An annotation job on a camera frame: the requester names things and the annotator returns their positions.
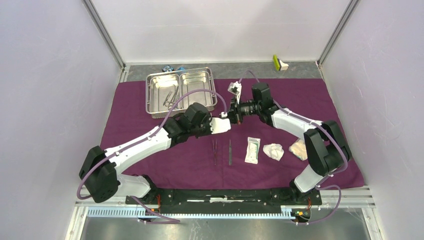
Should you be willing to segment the steel scalpel handle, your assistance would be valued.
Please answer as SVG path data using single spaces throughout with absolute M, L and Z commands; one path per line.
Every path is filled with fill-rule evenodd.
M 228 165 L 232 166 L 232 142 L 231 139 L 228 143 Z
M 213 149 L 213 160 L 214 160 L 214 165 L 217 165 L 217 147 L 218 147 L 218 143 L 216 139 L 212 140 L 212 149 Z

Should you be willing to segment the white sterile packet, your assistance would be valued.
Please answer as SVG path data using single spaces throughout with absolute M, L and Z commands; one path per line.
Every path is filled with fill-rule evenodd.
M 254 164 L 254 165 L 258 164 L 260 142 L 261 140 L 259 138 L 254 138 L 254 137 L 247 138 L 246 155 L 244 158 L 245 163 Z

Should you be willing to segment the metal instrument tray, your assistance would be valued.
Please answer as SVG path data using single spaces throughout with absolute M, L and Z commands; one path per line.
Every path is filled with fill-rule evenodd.
M 150 74 L 146 78 L 145 109 L 153 119 L 164 118 L 167 115 L 170 109 L 163 106 L 163 102 L 167 94 L 177 86 L 179 86 L 179 96 L 174 103 L 183 95 L 194 90 L 216 90 L 212 71 L 208 67 Z M 218 98 L 214 93 L 195 92 L 177 103 L 172 114 L 185 111 L 192 103 L 200 103 L 212 111 L 217 101 Z

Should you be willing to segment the white gauze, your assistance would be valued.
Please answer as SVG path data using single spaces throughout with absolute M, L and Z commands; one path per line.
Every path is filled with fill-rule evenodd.
M 266 144 L 263 146 L 263 152 L 271 159 L 280 161 L 284 155 L 283 146 L 278 143 Z

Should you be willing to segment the beige gauze roll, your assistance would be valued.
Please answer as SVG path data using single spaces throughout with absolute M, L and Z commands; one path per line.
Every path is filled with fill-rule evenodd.
M 302 139 L 298 139 L 295 141 L 288 150 L 295 155 L 297 158 L 299 158 L 301 161 L 305 161 L 308 159 L 306 144 Z

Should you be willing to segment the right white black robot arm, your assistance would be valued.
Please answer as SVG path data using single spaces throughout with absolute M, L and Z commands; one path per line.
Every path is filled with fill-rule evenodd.
M 228 87 L 234 95 L 227 113 L 231 123 L 239 125 L 244 117 L 257 115 L 263 123 L 290 133 L 305 144 L 308 164 L 289 183 L 288 196 L 293 203 L 302 204 L 312 189 L 347 169 L 352 153 L 337 122 L 313 120 L 282 107 L 272 98 L 265 82 L 252 86 L 253 98 L 246 102 L 240 99 L 241 90 L 238 81 Z

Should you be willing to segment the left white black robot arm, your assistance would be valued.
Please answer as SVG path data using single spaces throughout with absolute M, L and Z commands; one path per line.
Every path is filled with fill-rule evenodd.
M 113 196 L 134 196 L 151 204 L 157 198 L 157 190 L 144 177 L 123 172 L 157 152 L 186 142 L 189 137 L 211 135 L 212 120 L 206 107 L 195 102 L 185 112 L 166 119 L 138 138 L 107 150 L 92 147 L 78 174 L 80 186 L 86 188 L 87 197 L 95 203 L 103 203 Z

